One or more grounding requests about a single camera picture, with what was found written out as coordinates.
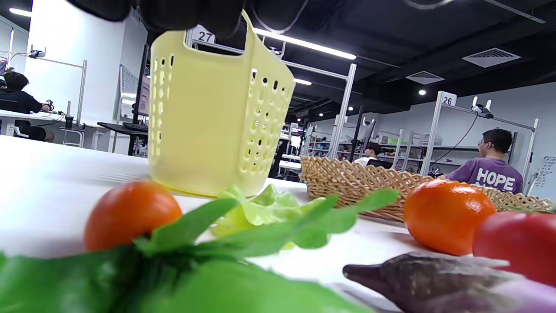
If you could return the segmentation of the person's left hand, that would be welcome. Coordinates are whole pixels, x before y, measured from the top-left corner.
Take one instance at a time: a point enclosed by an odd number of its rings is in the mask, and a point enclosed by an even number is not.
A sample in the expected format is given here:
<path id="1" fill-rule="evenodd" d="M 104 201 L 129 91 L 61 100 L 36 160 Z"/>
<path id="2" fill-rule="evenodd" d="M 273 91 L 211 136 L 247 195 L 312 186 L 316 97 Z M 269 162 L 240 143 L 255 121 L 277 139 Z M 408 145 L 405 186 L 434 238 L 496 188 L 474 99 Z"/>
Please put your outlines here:
<path id="1" fill-rule="evenodd" d="M 133 9 L 148 34 L 157 38 L 169 30 L 201 25 L 216 36 L 232 36 L 246 0 L 70 0 L 74 7 L 109 22 L 121 22 Z"/>

